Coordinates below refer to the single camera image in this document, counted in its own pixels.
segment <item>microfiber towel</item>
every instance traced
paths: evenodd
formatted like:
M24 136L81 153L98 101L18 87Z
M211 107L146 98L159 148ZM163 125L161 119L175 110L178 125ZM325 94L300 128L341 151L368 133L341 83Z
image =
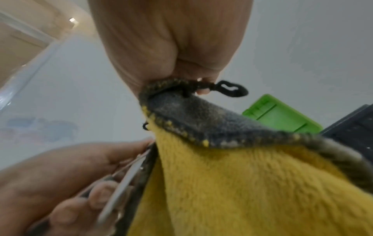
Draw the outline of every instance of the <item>microfiber towel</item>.
M157 155L127 235L373 235L364 157L194 96L205 87L166 80L140 97Z

